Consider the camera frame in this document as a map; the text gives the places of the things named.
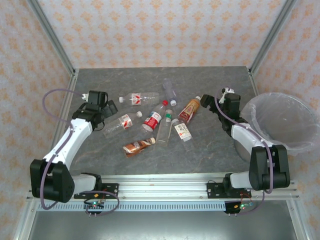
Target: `white wall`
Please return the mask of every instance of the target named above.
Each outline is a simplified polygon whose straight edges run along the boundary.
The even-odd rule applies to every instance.
[[[294,95],[320,115],[320,1],[298,0],[261,64],[255,81],[260,93]],[[320,236],[320,150],[289,158],[314,239]]]
[[[55,122],[42,96],[69,74],[26,0],[0,1],[0,239],[12,239],[31,188],[29,166],[49,150]],[[63,94],[48,97],[58,114]]]
[[[285,0],[40,0],[75,68],[248,66]]]

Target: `gray marble surface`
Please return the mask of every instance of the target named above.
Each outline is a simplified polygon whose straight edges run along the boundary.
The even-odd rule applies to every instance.
[[[174,118],[190,99],[203,94],[215,95],[225,86],[232,87],[241,95],[241,108],[255,96],[244,66],[81,69],[75,91],[107,92],[109,99],[114,100],[118,108],[118,113],[106,119],[106,124],[126,113],[141,111],[143,116],[138,125],[133,125],[111,139],[106,139],[102,131],[93,132],[84,141],[72,162],[70,171],[73,175],[81,172],[134,175],[249,170],[249,163],[237,155],[233,139],[222,130],[217,115],[203,107],[199,108],[188,125],[194,139],[193,150],[186,151],[177,133],[172,130],[166,148],[152,146],[136,156],[125,157],[122,146],[136,140],[156,137],[158,128],[152,134],[145,134],[141,129],[143,121],[154,106],[128,107],[119,103],[118,99],[132,92],[158,92],[160,99],[164,100],[164,78],[172,80],[178,97],[177,105],[169,106]],[[69,119],[82,102],[78,97],[72,99]]]

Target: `clear plastic bag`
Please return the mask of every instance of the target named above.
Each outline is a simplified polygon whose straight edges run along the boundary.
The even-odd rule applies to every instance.
[[[245,105],[241,117],[266,140],[284,145],[289,155],[320,145],[319,117],[295,96],[280,92],[260,94]]]

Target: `plastic bottle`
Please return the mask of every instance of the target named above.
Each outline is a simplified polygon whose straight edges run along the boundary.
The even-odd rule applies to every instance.
[[[156,140],[154,137],[151,137],[146,140],[135,141],[133,143],[127,144],[123,146],[123,150],[125,152],[126,157],[132,157],[136,154],[141,153],[145,148],[155,144]]]
[[[182,145],[186,152],[193,150],[195,148],[194,140],[184,122],[179,121],[179,119],[172,120],[172,126],[177,132],[179,139],[182,140]]]
[[[161,147],[166,147],[168,145],[170,133],[171,133],[171,117],[172,110],[167,109],[165,111],[165,116],[161,120],[159,125],[158,134],[156,136],[155,144]]]
[[[177,105],[177,95],[172,87],[172,83],[170,79],[165,78],[163,80],[163,88],[166,95],[166,99],[170,103],[171,106]]]
[[[138,123],[138,119],[142,117],[142,113],[128,113],[104,126],[103,134],[106,138],[117,135],[121,131],[130,128],[133,124]]]
[[[168,101],[164,100],[161,104],[157,105],[146,118],[142,124],[143,128],[149,132],[152,132],[157,127],[158,123],[161,121],[163,115],[166,111],[166,106]]]
[[[129,106],[154,105],[159,103],[158,92],[137,92],[128,93],[126,96],[119,97],[119,102]]]
[[[201,97],[199,96],[196,96],[195,99],[191,99],[191,101],[180,112],[178,119],[187,125],[190,122],[193,115],[197,112],[200,106],[200,100]]]

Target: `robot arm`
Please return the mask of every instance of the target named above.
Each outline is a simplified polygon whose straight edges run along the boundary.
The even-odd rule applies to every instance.
[[[53,161],[48,171],[50,175],[45,177],[43,188],[45,199],[66,203],[74,194],[93,190],[101,184],[99,175],[83,173],[79,176],[71,176],[69,169],[85,139],[98,124],[103,123],[118,110],[112,100],[108,101],[106,92],[90,91],[85,96],[86,102],[72,115],[73,133],[69,140],[65,142],[70,135],[70,126],[56,146],[42,160],[35,159],[30,165],[32,195],[36,198],[40,197],[41,179],[52,157]]]
[[[226,116],[245,126],[245,128],[226,119],[218,111],[213,96],[203,95],[200,103],[205,108],[210,106],[209,110],[218,115],[218,119],[222,123],[222,129],[230,137],[237,140],[250,154],[249,171],[226,174],[223,179],[224,191],[227,193],[234,189],[267,190],[269,189],[270,181],[273,181],[274,189],[288,187],[290,185],[290,173],[286,148],[283,145],[275,145],[258,134],[254,135],[248,131],[248,129],[251,129],[250,125],[240,117],[241,97],[235,94],[233,89],[224,88],[222,90],[222,98],[217,99],[218,107]],[[272,166],[269,165],[267,149],[261,139],[267,144],[271,152]],[[273,179],[270,179],[270,168],[273,169]]]

